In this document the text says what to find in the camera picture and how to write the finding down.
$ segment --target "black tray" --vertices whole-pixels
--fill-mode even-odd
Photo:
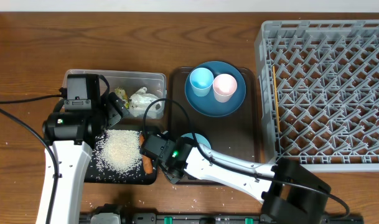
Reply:
[[[116,124],[111,129],[112,130],[142,131],[142,126]],[[155,127],[155,126],[148,126],[147,132],[149,134],[160,133],[160,129]],[[105,138],[103,136],[100,136],[99,141],[104,141],[104,140],[105,140]],[[153,162],[153,173],[145,175],[142,160],[141,160],[141,168],[139,171],[131,170],[128,172],[128,175],[134,174],[131,177],[128,177],[128,175],[120,176],[115,171],[106,170],[106,169],[103,172],[100,172],[96,168],[96,160],[98,158],[95,155],[95,150],[96,150],[96,147],[92,153],[92,158],[91,158],[91,161],[88,165],[87,172],[86,172],[85,178],[84,178],[84,182],[87,182],[87,183],[107,183],[107,184],[143,184],[143,185],[149,185],[149,184],[153,184],[153,182],[156,180],[157,167],[156,167],[155,163]]]
[[[191,107],[185,96],[185,81],[192,67],[177,68],[170,76],[169,98],[178,101],[188,113],[195,131],[205,136],[212,149],[251,162],[260,162],[261,133],[258,129],[255,76],[247,68],[239,68],[246,83],[243,104],[232,114],[222,118],[205,116]],[[176,106],[169,107],[168,130],[173,138],[188,133],[187,120]],[[183,178],[178,184],[217,184],[204,180]]]

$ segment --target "chopstick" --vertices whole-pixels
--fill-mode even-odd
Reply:
[[[274,77],[274,92],[275,92],[275,110],[276,110],[276,123],[278,125],[278,133],[281,132],[281,127],[279,125],[279,106],[278,106],[278,91],[276,89],[276,77],[275,77],[275,66],[272,65],[272,73]]]

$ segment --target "white wall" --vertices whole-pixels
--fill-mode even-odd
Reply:
[[[0,11],[379,12],[379,0],[0,0]]]

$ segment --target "green indicator light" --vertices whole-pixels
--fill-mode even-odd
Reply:
[[[178,156],[178,151],[174,151],[174,152],[172,153],[172,157],[173,157],[173,158],[175,158],[176,156]]]

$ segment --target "pile of rice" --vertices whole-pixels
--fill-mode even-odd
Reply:
[[[103,172],[112,170],[125,174],[138,170],[142,156],[139,153],[139,132],[127,130],[107,130],[106,139],[98,141],[95,155],[96,168]]]

